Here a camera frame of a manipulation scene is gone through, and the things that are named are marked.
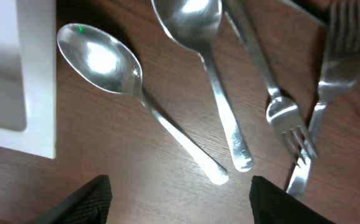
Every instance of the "metal spoon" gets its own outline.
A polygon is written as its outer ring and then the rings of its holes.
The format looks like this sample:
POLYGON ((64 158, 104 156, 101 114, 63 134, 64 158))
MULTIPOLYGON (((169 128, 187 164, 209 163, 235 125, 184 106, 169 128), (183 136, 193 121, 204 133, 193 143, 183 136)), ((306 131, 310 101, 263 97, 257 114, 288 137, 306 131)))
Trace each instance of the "metal spoon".
POLYGON ((211 45, 222 19, 220 0, 152 0, 155 14, 166 35, 175 43, 198 53, 209 75, 220 120, 235 168, 246 172, 252 157, 241 135, 230 103, 216 72, 211 45))
POLYGON ((79 75, 97 88, 114 94, 138 97, 141 103, 186 149, 214 184, 229 176, 181 130, 166 119, 145 97, 141 65, 135 55, 106 32, 84 24, 67 24, 57 34, 59 49, 79 75))

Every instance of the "black object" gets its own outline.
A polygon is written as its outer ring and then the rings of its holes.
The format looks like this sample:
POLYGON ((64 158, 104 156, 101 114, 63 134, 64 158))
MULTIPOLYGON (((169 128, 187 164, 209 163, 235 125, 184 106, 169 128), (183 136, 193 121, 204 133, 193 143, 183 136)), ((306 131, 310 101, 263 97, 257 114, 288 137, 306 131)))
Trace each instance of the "black object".
POLYGON ((329 14, 322 11, 317 5, 307 0, 280 0, 292 8, 300 11, 320 24, 327 26, 329 14))
POLYGON ((333 224, 264 177, 252 178, 249 200, 255 224, 333 224))
POLYGON ((111 199, 110 179, 99 175, 28 224, 105 224, 111 199))

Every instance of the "wood grain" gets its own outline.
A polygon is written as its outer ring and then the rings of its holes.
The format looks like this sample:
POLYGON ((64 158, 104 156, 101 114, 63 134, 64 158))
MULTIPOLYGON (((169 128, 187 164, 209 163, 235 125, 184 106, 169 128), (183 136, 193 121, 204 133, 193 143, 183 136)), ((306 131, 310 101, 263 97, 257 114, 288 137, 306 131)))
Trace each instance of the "wood grain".
MULTIPOLYGON (((330 1, 316 0, 327 8, 330 1)), ((324 32, 277 0, 248 0, 281 86, 306 117, 315 94, 324 32)), ((109 223, 253 223, 250 181, 283 188, 291 161, 265 120, 267 92, 227 21, 214 46, 217 67, 255 167, 237 172, 198 56, 166 37, 149 0, 57 1, 57 27, 85 22, 129 45, 146 89, 229 172, 209 182, 137 99, 97 90, 57 54, 57 158, 0 148, 0 219, 24 223, 98 174, 110 176, 109 223)), ((336 223, 360 223, 360 81, 328 108, 301 200, 336 223)))

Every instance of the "fork head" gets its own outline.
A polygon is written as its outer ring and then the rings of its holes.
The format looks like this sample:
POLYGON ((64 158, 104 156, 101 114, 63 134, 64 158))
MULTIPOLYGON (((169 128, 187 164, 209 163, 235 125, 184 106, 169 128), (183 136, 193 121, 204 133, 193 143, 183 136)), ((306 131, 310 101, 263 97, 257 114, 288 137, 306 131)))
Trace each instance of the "fork head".
POLYGON ((348 91, 360 74, 360 2, 331 5, 321 77, 320 101, 327 103, 348 91))
POLYGON ((308 134, 299 107, 293 100, 284 96, 274 98, 267 108, 266 119, 292 156, 295 164, 298 164, 296 155, 303 162, 305 161, 300 152, 302 148, 310 149, 309 157, 316 157, 315 146, 308 134))

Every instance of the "silver fork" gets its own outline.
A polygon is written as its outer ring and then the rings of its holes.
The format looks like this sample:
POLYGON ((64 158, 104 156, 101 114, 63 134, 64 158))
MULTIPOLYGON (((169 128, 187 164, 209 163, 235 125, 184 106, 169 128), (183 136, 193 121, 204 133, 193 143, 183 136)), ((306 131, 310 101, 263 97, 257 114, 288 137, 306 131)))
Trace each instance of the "silver fork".
MULTIPOLYGON (((360 3, 343 1, 331 5, 330 26, 318 83, 319 100, 310 120, 309 132, 317 141, 320 123, 328 103, 348 91, 360 76, 360 3)), ((287 193, 300 198, 306 189, 311 160, 295 166, 287 193)))
POLYGON ((298 105, 281 94, 245 5, 241 0, 224 0, 224 6, 227 9, 226 16, 235 33, 240 37, 266 83, 271 98, 266 111, 267 121, 272 125, 274 132, 282 140, 295 163, 297 163, 295 154, 302 161, 305 160, 300 152, 303 148, 308 149, 310 157, 316 157, 314 144, 309 137, 298 105))

